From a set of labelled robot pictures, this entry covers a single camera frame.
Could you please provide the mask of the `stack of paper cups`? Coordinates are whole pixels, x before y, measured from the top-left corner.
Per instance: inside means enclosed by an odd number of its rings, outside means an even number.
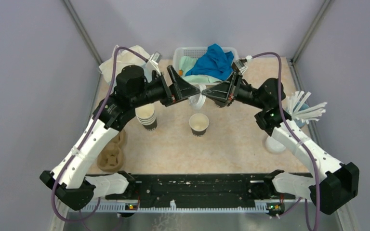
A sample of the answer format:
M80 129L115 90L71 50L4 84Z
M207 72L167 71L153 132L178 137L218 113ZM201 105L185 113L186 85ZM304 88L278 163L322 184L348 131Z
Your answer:
M157 128L158 122L155 114L155 106L153 103L135 109L135 115L139 123L149 131Z

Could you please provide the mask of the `stack of white lids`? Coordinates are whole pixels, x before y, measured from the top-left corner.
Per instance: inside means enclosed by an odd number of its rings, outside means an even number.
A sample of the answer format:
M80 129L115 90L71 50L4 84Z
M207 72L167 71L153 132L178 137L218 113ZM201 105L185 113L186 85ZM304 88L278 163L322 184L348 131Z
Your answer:
M273 154L279 154L286 150L286 147L282 143L278 142L271 136L268 136L265 139L264 146L270 153Z

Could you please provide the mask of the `brown cardboard cup carrier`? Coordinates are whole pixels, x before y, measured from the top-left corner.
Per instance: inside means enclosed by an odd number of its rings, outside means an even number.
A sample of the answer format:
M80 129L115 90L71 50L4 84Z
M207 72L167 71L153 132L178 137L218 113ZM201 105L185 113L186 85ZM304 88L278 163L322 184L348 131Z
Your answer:
M118 172L124 165L123 148L127 143L127 133L123 129L112 138L97 157L97 167L104 172Z

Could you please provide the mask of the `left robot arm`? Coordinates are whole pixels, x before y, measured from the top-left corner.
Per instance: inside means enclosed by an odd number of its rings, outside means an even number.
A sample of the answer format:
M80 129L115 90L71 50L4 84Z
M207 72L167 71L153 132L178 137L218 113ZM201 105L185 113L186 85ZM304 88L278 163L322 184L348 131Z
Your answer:
M181 78L172 66L167 70L172 79L170 85L157 72L152 73L148 82L140 66L122 69L116 76L113 93L100 102L76 145L58 166L40 175L40 180L52 190L52 200L59 199L71 209L80 210L94 198L133 197L134 178L128 173L90 177L87 172L105 146L135 117L136 108L157 101L168 107L200 93L199 88Z

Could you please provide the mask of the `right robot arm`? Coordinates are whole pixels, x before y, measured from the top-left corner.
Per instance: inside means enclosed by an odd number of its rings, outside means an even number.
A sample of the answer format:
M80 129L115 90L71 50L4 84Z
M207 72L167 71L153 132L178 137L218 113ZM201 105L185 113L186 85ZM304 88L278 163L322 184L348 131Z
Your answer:
M278 78L269 78L256 89L244 84L241 75L233 74L201 93L220 107L237 101L260 108L254 116L259 128L286 147L310 172L311 176L305 177L275 170L264 180L267 197L295 195L312 201L322 213L330 215L357 196L359 168L328 154L280 108L279 100L286 95Z

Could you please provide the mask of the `mint green cloth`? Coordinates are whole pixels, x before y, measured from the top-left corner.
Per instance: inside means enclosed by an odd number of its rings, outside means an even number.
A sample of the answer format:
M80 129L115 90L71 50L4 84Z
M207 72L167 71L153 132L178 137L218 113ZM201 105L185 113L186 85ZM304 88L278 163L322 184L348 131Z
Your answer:
M186 73L190 71L196 64L197 59L189 56L183 56L179 62L179 74L181 77L190 83L216 83L221 82L220 79L211 77L208 75L188 75Z

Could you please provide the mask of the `blue cloth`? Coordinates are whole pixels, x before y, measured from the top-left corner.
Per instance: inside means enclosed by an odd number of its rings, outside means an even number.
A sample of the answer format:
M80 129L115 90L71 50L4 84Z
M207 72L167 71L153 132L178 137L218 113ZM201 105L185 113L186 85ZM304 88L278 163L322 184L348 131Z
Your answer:
M207 75L219 80L227 80L232 74L234 54L224 52L218 44L212 44L204 55L197 59L194 66L185 73L185 76Z

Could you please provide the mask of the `white plastic basket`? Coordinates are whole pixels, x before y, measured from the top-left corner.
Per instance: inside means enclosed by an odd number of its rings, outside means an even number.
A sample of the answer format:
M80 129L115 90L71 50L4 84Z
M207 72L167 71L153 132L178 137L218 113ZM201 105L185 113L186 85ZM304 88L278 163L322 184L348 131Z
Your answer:
M201 56L203 56L207 52L208 47L179 47L175 50L174 55L173 55L173 62L172 65L174 69L177 71L178 74L182 73L182 67L183 62L181 61L182 57L186 56L192 59L197 60ZM201 81L196 80L196 82L190 82L192 85L205 85L207 87L213 86L218 84L218 81L209 81L209 78L207 76L198 76Z

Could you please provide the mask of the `pale blue paper bag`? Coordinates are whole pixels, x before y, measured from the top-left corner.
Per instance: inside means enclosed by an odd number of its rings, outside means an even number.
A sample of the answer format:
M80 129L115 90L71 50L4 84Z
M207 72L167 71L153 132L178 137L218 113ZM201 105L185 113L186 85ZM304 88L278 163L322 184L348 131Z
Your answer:
M138 65L138 66L144 66L145 62L136 56L135 54L131 53L130 51L121 49L118 52L117 59L114 61L114 52L119 47L119 45L116 45L112 51L112 56L110 59L104 61L102 64L99 65L99 71L103 76L104 81L110 85L111 83L111 77L113 72L113 67L116 65L116 72L115 76L118 75L122 69L128 65Z

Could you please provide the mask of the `blue straw holder cup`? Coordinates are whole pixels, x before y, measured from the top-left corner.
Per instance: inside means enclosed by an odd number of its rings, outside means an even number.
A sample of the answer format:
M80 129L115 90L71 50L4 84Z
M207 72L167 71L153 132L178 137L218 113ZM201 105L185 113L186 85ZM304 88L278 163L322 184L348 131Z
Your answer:
M306 125L306 121L305 121L305 120L302 120L302 119L300 119L300 118L298 118L298 117L296 116L296 114L294 113L294 111L295 111L297 108L298 108L298 110L297 110L297 112L296 112L296 113L298 113L298 112L300 112L300 111L302 111L302 110L308 109L308 108L309 108L309 105L307 105L306 103L304 103L301 107L299 107L299 104L296 104L293 108L291 108L291 107L289 107L289 106L287 106L287 107L286 107L286 111L287 111L287 113L291 116L291 118L292 118L292 119L293 119L293 121L297 124L297 126L298 126L299 128L303 128L303 127Z

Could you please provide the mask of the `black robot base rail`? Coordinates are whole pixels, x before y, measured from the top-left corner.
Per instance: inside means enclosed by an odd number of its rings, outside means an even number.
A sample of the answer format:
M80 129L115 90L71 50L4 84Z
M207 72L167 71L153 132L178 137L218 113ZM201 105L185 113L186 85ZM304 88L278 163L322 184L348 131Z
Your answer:
M100 209L143 213L284 213L280 197L292 193L272 189L272 173L133 174L123 194L105 196Z

